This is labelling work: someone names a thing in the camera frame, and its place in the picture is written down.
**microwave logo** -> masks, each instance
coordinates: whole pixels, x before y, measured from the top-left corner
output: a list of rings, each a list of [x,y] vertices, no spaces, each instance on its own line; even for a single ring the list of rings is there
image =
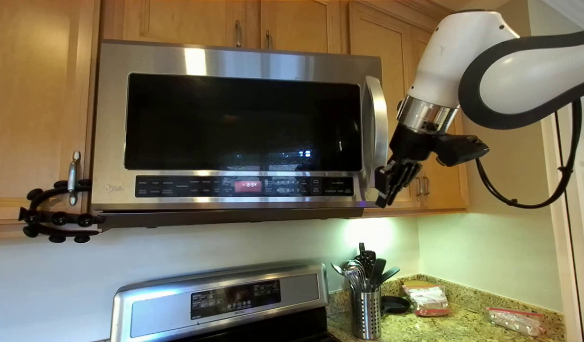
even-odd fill
[[[106,192],[123,191],[123,190],[125,190],[125,188],[123,188],[123,185],[106,184]]]

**red digital display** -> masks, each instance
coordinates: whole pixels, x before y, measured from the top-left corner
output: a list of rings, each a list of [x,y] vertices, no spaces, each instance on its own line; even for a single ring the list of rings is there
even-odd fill
[[[262,192],[261,181],[236,181],[235,192]]]

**stainless steel microwave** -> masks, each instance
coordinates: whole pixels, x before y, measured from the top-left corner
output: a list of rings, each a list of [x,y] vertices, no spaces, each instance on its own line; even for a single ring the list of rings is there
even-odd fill
[[[92,208],[369,207],[377,57],[103,41]]]

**plastic bag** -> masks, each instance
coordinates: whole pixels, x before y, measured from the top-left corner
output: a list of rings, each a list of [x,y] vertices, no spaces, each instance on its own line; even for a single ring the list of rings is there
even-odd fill
[[[444,286],[402,286],[414,305],[414,314],[438,317],[450,314]]]
[[[541,325],[542,314],[519,310],[487,307],[488,320],[507,329],[523,333],[528,336],[541,336],[546,332]]]

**ceiling trim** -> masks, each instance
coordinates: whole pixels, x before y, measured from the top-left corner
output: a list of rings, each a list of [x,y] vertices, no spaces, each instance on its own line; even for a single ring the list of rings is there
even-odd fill
[[[543,2],[584,29],[584,0],[543,0]]]

